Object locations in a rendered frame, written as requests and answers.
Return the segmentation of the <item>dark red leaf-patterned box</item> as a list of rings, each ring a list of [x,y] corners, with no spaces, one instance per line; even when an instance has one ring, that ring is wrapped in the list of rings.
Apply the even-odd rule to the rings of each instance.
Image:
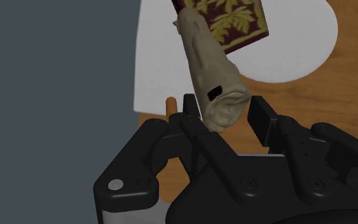
[[[226,54],[269,35],[261,0],[171,0],[176,12],[193,8]]]

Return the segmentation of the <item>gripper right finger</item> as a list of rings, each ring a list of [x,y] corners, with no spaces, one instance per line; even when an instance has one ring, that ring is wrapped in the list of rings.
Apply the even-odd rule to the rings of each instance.
[[[290,116],[278,115],[256,95],[247,121],[262,146],[286,157],[302,201],[327,202],[358,193],[358,138],[325,122],[306,128]]]

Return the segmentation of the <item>beige stone figure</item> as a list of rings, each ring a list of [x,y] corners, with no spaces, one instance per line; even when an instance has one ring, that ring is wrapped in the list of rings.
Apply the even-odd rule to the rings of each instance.
[[[209,130],[223,132],[236,124],[252,95],[197,11],[181,9],[174,25],[182,39],[202,120]]]

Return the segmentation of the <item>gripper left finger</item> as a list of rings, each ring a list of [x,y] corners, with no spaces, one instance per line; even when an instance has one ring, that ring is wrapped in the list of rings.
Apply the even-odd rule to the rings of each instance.
[[[190,179],[209,165],[232,199],[244,205],[258,197],[256,176],[216,132],[200,121],[193,94],[185,94],[183,111],[167,121],[146,120],[93,186],[99,211],[120,213],[153,207],[159,198],[157,174],[179,158]]]

